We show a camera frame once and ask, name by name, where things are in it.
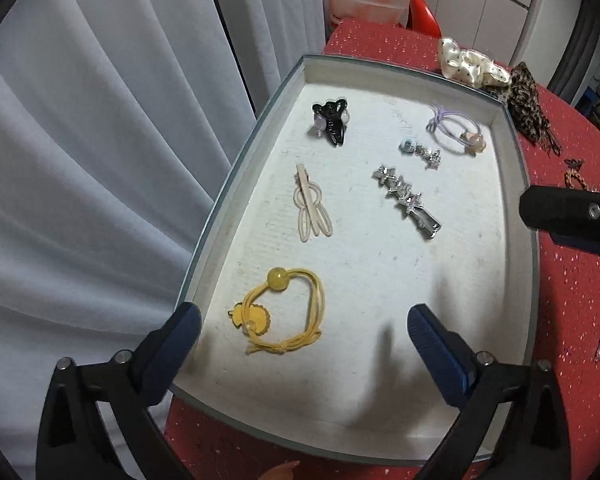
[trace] metal bolt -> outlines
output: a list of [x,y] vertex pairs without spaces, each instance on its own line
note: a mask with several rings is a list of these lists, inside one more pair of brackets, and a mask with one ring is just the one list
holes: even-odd
[[73,359],[71,359],[70,357],[62,357],[58,359],[58,362],[56,363],[56,368],[58,370],[66,370],[72,364],[74,364]]
[[595,202],[591,202],[589,204],[589,209],[587,210],[587,213],[589,213],[589,218],[591,218],[592,220],[597,220],[598,218],[600,218],[600,206]]
[[551,363],[546,359],[540,359],[538,361],[538,368],[540,368],[543,372],[548,372],[551,370],[552,366]]
[[131,350],[121,350],[116,355],[114,355],[113,359],[119,365],[122,365],[131,359],[132,353]]
[[475,358],[481,365],[489,366],[496,361],[496,358],[493,356],[491,352],[487,352],[486,350],[482,350],[475,355]]

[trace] glitter tablecloth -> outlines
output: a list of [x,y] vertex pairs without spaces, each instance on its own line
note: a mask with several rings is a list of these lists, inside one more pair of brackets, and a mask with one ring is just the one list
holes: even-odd
[[[347,20],[325,54],[363,57],[437,70],[436,40],[387,25]],[[583,158],[581,174],[600,191],[600,132],[551,92],[540,103],[562,145],[560,157],[519,136],[532,184],[564,186],[565,158]],[[574,480],[600,461],[600,258],[556,246],[540,235],[540,301],[534,358],[555,364],[571,438]],[[199,480],[255,479],[268,468],[299,460],[296,479],[408,480],[415,468],[345,464],[282,449],[240,433],[173,399],[166,436]]]

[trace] white tray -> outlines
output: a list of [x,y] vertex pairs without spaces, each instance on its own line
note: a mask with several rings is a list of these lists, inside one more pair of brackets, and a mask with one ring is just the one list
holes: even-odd
[[[314,103],[345,97],[350,122],[334,148],[312,128]],[[477,121],[487,149],[472,157],[425,131],[431,105]],[[398,144],[411,134],[443,146],[426,169]],[[299,240],[296,164],[322,187],[333,236]],[[425,240],[371,178],[396,166],[442,224]],[[476,351],[528,362],[536,330],[537,235],[518,216],[528,186],[505,107],[441,76],[378,62],[304,56],[282,83],[238,157],[196,247],[180,300],[204,325],[174,393],[221,420],[282,446],[330,458],[420,463],[458,410],[447,406],[405,327],[427,303]],[[307,267],[322,279],[322,336],[296,352],[246,355],[227,311],[270,268]],[[258,301],[271,313],[266,340],[304,328],[309,286],[292,280]],[[499,413],[478,458],[499,434]]]

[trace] curtain fold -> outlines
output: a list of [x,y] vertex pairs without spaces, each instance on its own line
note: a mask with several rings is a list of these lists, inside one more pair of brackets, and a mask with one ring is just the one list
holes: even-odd
[[[322,0],[225,4],[259,110],[324,46]],[[24,479],[56,361],[168,318],[254,122],[214,0],[18,0],[0,24],[0,448]]]

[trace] red plastic chair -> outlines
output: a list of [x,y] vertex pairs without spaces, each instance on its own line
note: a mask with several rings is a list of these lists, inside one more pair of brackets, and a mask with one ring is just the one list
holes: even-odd
[[406,28],[410,28],[415,32],[428,34],[434,38],[442,38],[442,32],[440,32],[440,26],[436,21],[436,17],[429,7],[427,7],[424,0],[410,0],[409,19],[407,20]]

